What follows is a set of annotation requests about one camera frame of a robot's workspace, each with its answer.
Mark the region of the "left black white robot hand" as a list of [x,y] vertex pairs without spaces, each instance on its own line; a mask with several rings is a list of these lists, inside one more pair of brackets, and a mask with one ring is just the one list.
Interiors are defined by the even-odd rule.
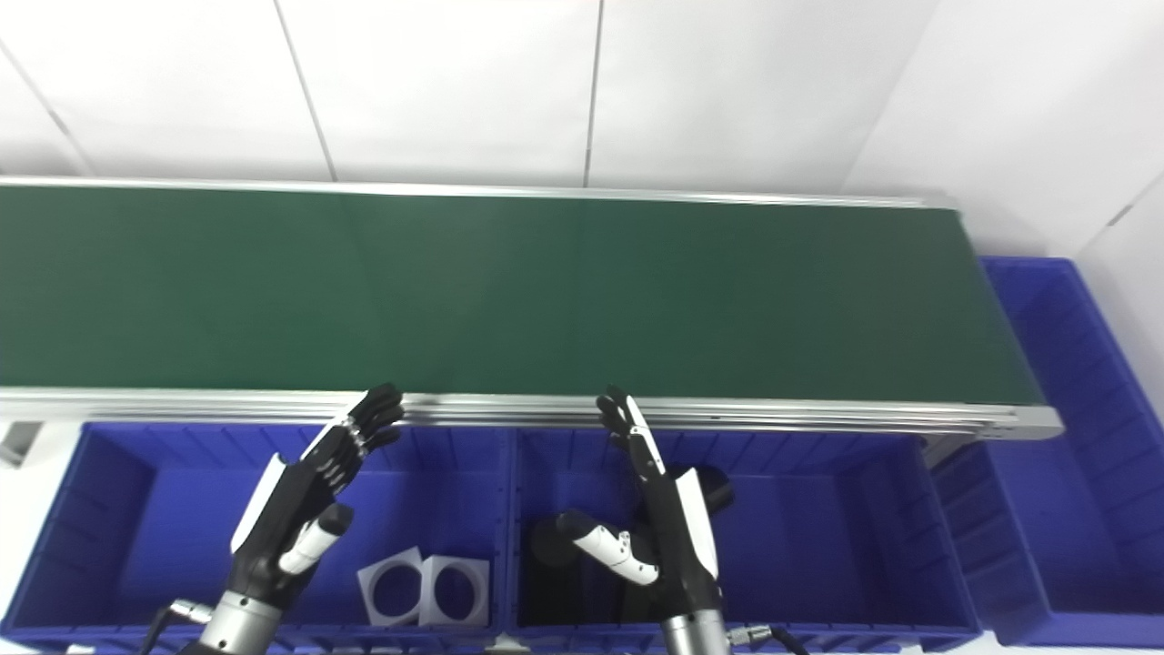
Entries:
[[325,423],[294,463],[276,453],[232,537],[227,591],[290,608],[315,574],[315,564],[288,574],[279,560],[308,522],[336,505],[365,457],[400,437],[396,423],[404,415],[400,391],[382,383]]

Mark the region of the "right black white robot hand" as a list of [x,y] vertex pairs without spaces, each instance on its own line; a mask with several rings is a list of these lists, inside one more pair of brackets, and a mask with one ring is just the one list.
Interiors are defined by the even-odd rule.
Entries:
[[734,501],[728,474],[714,467],[670,467],[637,400],[615,385],[596,398],[608,439],[627,453],[640,492],[643,531],[616,531],[581,510],[556,517],[558,534],[608,571],[652,595],[662,620],[722,610],[711,519]]

